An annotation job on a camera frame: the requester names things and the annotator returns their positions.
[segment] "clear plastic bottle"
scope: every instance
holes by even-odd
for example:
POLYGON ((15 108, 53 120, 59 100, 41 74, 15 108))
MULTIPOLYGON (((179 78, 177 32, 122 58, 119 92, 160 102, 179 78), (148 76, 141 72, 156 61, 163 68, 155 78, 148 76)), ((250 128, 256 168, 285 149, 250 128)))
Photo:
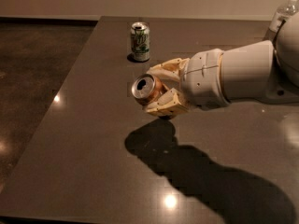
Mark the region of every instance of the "clear plastic bottle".
POLYGON ((276 33, 284 20, 286 21, 289 17, 299 11, 297 1, 298 0, 289 0, 287 3, 284 3, 278 7, 269 26, 271 31, 276 33))

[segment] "table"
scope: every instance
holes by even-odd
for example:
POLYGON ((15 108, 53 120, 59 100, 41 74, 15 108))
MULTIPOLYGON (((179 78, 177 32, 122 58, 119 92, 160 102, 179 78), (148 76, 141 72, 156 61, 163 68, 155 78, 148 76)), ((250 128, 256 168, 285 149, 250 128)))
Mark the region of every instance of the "table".
POLYGON ((89 223, 299 223, 297 105, 170 121, 130 92, 150 66, 261 41, 268 21, 102 17, 0 195, 0 216, 89 223), (130 26, 150 27, 132 63, 130 26))

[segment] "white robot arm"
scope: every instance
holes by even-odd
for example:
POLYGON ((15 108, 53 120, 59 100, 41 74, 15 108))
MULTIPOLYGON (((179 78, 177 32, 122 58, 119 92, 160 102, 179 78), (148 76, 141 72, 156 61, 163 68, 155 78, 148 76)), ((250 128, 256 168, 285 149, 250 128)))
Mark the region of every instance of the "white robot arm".
POLYGON ((146 112, 159 117, 185 113, 191 105, 207 110, 241 99, 297 103, 299 13, 281 27, 276 44, 263 41, 227 51, 213 49, 155 65, 135 81, 132 93, 146 112), (179 91, 168 89, 160 79, 178 82, 179 91))

